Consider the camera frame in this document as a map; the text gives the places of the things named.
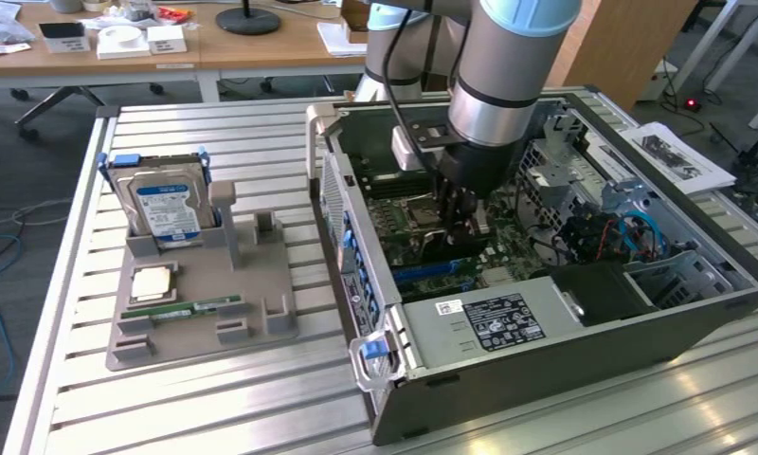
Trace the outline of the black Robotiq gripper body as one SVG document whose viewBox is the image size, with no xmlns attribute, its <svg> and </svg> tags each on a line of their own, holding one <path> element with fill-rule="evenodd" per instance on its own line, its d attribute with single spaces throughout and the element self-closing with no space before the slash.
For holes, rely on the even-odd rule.
<svg viewBox="0 0 758 455">
<path fill-rule="evenodd" d="M 504 183 L 515 146 L 486 147 L 472 142 L 448 145 L 439 171 L 462 189 L 488 195 Z"/>
</svg>

